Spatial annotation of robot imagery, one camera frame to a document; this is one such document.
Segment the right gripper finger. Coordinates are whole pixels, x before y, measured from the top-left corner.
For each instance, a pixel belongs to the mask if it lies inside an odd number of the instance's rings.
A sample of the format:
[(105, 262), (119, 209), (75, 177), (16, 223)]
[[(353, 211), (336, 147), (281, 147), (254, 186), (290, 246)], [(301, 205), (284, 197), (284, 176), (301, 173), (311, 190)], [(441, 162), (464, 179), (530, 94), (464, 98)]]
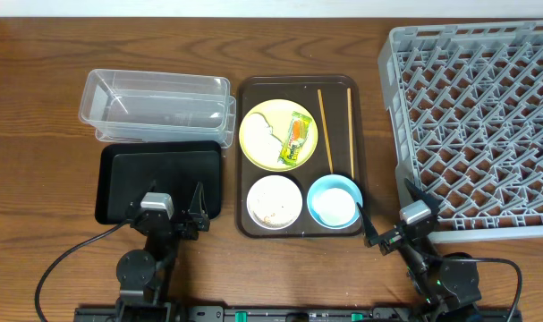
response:
[(361, 218), (361, 227), (364, 234), (364, 243), (378, 244), (379, 234), (370, 219), (369, 212), (364, 206), (361, 206), (359, 203), (357, 203), (356, 206), (359, 210)]
[(431, 210), (439, 210), (440, 201), (438, 199), (418, 188), (408, 178), (405, 178), (403, 181), (413, 201), (423, 201)]

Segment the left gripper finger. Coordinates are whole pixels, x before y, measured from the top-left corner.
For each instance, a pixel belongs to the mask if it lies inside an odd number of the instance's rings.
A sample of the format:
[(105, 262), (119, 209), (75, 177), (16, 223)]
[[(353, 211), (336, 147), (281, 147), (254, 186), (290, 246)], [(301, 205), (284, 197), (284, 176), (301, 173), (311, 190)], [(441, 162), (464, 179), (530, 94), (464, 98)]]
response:
[(208, 213), (205, 201), (204, 185), (198, 182), (191, 198), (191, 204), (188, 209), (190, 215), (206, 215)]
[(136, 195), (134, 198), (132, 198), (132, 200), (130, 201), (130, 204), (129, 204), (129, 208), (130, 209), (140, 209), (141, 208), (141, 202), (143, 201), (144, 197), (146, 196), (147, 193), (149, 192), (154, 192), (156, 190), (156, 187), (157, 187), (157, 181), (156, 180), (152, 180), (151, 182), (148, 183), (148, 185), (146, 185), (143, 189), (141, 189)]

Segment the light blue bowl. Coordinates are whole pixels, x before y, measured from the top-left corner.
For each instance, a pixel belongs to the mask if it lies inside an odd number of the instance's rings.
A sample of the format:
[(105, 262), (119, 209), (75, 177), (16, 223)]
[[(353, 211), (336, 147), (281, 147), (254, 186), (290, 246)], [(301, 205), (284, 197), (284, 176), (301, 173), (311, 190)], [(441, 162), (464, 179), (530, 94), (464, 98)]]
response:
[[(355, 202), (355, 214), (352, 220), (346, 225), (340, 226), (328, 226), (326, 225), (318, 216), (318, 213), (315, 211), (314, 202), (315, 198), (320, 195), (323, 191), (331, 188), (340, 188), (352, 195), (352, 198)], [(307, 207), (310, 212), (310, 216), (314, 219), (316, 223), (325, 227), (326, 229), (331, 230), (342, 230), (353, 225), (360, 217), (359, 210), (357, 209), (356, 204), (359, 203), (361, 206), (364, 206), (363, 196), (361, 190), (357, 184), (351, 179), (339, 175), (339, 174), (329, 174), (320, 177), (317, 179), (311, 186), (307, 194)]]

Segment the white bowl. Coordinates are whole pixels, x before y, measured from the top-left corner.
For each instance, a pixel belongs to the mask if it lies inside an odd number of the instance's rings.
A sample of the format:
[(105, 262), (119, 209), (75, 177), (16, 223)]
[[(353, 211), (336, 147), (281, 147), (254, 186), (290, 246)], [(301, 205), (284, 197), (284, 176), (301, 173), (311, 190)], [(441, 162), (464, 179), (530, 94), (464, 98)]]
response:
[(252, 221), (267, 230), (281, 230), (292, 225), (302, 212), (301, 190), (291, 179), (268, 175), (249, 189), (246, 208)]

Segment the white napkin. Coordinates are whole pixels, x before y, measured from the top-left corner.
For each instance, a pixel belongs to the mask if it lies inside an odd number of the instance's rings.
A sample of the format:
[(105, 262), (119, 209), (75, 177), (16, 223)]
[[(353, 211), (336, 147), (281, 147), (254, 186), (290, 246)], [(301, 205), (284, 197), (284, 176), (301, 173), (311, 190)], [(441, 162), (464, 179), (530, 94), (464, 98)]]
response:
[(258, 164), (277, 166), (282, 142), (273, 135), (273, 128), (259, 113), (244, 120), (243, 143), (249, 156)]

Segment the wooden chopstick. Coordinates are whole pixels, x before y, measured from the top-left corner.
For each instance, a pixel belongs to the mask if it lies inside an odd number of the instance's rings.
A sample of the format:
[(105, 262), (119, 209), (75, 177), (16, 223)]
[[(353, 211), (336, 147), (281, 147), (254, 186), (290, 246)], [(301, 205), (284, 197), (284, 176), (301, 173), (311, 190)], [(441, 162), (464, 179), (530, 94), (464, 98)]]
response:
[(323, 100), (321, 89), (317, 89), (317, 95), (318, 95), (319, 111), (321, 115), (321, 122), (322, 122), (322, 128), (323, 128), (323, 134), (324, 134), (324, 140), (325, 140), (325, 146), (326, 146), (326, 152), (327, 152), (327, 162), (328, 162), (329, 172), (333, 174), (334, 165), (333, 165), (333, 158), (331, 154), (330, 140), (329, 140), (328, 128), (327, 128), (327, 119), (326, 119), (324, 100)]
[(347, 116), (348, 116), (348, 139), (349, 139), (349, 158), (350, 158), (350, 174), (352, 180), (355, 177), (355, 167), (354, 167), (354, 144), (353, 144), (353, 119), (352, 119), (352, 89), (347, 88)]

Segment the yellow round plate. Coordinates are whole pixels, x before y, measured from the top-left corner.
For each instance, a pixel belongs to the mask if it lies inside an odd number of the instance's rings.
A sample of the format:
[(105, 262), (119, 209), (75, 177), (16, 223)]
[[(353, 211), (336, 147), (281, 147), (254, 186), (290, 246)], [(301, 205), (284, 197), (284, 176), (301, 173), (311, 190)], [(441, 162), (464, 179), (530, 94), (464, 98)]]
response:
[[(243, 143), (243, 133), (244, 133), (244, 120), (249, 117), (251, 114), (259, 113), (262, 114), (269, 125), (273, 128), (273, 135), (281, 140), (282, 144), (288, 136), (288, 131), (290, 123), (292, 120), (292, 113), (298, 112), (305, 114), (312, 119), (312, 124), (309, 127), (308, 138), (303, 145), (301, 153), (298, 157), (296, 165), (284, 165), (279, 163), (277, 166), (265, 166), (255, 162), (246, 151)], [(255, 105), (242, 119), (240, 130), (239, 130), (239, 142), (242, 149), (243, 155), (247, 157), (249, 161), (252, 162), (255, 166), (270, 171), (270, 172), (286, 172), (293, 170), (310, 159), (312, 154), (315, 151), (315, 148), (318, 144), (318, 124), (311, 115), (311, 113), (302, 105), (295, 103), (287, 99), (270, 99), (262, 103)]]

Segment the green snack wrapper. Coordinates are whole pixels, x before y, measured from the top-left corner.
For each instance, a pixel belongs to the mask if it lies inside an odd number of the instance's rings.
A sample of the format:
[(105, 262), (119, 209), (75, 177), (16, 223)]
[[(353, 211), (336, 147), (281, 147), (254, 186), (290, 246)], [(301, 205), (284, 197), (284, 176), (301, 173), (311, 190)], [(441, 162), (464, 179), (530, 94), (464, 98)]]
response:
[(296, 165), (305, 144), (312, 119), (305, 114), (292, 113), (288, 136), (282, 144), (278, 162), (284, 165)]

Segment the white cup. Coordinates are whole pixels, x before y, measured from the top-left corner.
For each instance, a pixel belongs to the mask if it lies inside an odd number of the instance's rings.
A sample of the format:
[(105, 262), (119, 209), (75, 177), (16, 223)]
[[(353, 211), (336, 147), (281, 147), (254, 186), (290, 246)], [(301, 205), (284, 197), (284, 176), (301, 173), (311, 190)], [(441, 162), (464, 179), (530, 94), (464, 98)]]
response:
[(323, 191), (315, 198), (314, 208), (319, 218), (328, 226), (346, 225), (355, 214), (352, 195), (340, 188)]

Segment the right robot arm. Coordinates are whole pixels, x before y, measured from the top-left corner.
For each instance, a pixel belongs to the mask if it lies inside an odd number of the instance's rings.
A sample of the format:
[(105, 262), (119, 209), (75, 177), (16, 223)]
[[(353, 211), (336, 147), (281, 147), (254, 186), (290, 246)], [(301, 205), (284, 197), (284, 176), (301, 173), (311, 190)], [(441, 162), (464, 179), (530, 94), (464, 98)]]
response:
[(384, 255), (400, 253), (407, 276), (425, 300), (410, 311), (410, 321), (481, 321), (475, 305), (481, 299), (477, 265), (466, 253), (437, 253), (428, 236), (438, 227), (440, 202), (408, 179), (404, 185), (412, 203), (401, 209), (400, 222), (385, 233), (378, 233), (364, 208), (357, 207), (365, 245), (378, 246)]

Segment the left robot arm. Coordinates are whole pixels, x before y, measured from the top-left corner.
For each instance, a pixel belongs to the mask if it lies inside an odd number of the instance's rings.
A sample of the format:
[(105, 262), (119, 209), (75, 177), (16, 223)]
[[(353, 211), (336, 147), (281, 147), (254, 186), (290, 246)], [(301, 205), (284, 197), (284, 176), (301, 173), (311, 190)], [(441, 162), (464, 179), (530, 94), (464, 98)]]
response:
[(167, 293), (180, 241), (196, 241), (199, 233), (210, 227), (203, 184), (196, 185), (182, 210), (176, 208), (170, 194), (151, 186), (131, 203), (126, 219), (130, 228), (146, 237), (146, 243), (118, 261), (120, 291), (115, 320), (185, 320), (186, 309)]

